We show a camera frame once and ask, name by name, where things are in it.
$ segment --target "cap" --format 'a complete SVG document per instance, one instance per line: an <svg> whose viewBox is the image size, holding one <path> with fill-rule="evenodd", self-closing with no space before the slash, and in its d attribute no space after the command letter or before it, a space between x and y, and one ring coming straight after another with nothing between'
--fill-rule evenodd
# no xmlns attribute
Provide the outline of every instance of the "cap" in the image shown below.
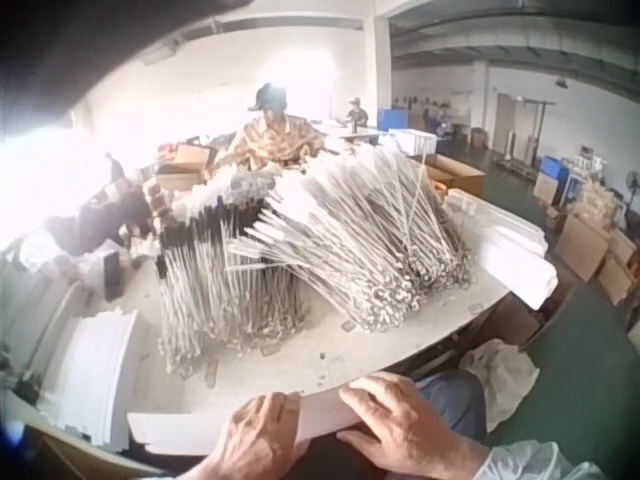
<svg viewBox="0 0 640 480"><path fill-rule="evenodd" d="M249 111L265 110L269 108L284 110L287 107L287 91L272 83L265 83L256 92L256 104Z"/></svg>

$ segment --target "stack of paper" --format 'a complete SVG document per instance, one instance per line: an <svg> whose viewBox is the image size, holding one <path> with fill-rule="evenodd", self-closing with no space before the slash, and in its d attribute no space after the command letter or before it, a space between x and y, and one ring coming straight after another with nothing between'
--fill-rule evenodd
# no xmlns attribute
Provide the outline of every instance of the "stack of paper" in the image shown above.
<svg viewBox="0 0 640 480"><path fill-rule="evenodd" d="M549 246L542 229L458 189L448 191L444 208L480 266L539 309L558 285L555 267L544 259Z"/></svg>
<svg viewBox="0 0 640 480"><path fill-rule="evenodd" d="M4 355L14 378L25 374L38 383L66 322L83 315L90 291L64 278L0 269L0 332Z"/></svg>
<svg viewBox="0 0 640 480"><path fill-rule="evenodd" d="M70 320L44 376L37 408L54 426L117 452L129 446L127 409L146 336L137 312Z"/></svg>

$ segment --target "blue bin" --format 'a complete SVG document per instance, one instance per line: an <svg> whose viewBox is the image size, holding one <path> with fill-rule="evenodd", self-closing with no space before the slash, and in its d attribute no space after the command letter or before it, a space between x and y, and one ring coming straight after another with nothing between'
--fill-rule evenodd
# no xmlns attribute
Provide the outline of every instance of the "blue bin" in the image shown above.
<svg viewBox="0 0 640 480"><path fill-rule="evenodd" d="M390 128L409 128L409 111L404 108L380 108L378 130L388 132Z"/></svg>
<svg viewBox="0 0 640 480"><path fill-rule="evenodd" d="M569 178L569 169L560 160L553 157L542 157L540 172L547 177L558 181L558 185L564 185Z"/></svg>

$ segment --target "person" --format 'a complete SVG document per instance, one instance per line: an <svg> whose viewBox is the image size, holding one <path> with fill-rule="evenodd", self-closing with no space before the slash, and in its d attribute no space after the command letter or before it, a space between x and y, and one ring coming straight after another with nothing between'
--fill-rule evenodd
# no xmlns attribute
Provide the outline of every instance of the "person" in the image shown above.
<svg viewBox="0 0 640 480"><path fill-rule="evenodd" d="M369 123L369 114L362 108L359 98L354 98L349 102L351 104L351 110L347 113L347 120L353 122L355 120L358 127L366 127Z"/></svg>
<svg viewBox="0 0 640 480"><path fill-rule="evenodd" d="M382 470L400 478L458 480L602 480L593 464L576 468L555 443L525 441L489 449L480 382L452 371L411 380L378 372L340 390L370 433L336 434ZM296 444L300 397L273 393L237 410L214 450L183 480L280 479L305 453Z"/></svg>
<svg viewBox="0 0 640 480"><path fill-rule="evenodd" d="M286 109L286 90L264 84L256 93L255 105L249 108L260 115L236 133L225 153L207 162L206 176L226 165L259 170L274 162L287 167L299 164L306 155L316 155L327 136L305 118L286 114Z"/></svg>

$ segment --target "ceiling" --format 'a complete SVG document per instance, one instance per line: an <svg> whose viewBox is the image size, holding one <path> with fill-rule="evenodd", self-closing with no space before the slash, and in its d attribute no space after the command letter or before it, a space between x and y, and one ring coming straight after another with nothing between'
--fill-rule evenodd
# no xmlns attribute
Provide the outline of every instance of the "ceiling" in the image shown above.
<svg viewBox="0 0 640 480"><path fill-rule="evenodd" d="M640 102L640 29L627 5L626 0L431 0L390 19L394 69L485 60L564 75Z"/></svg>

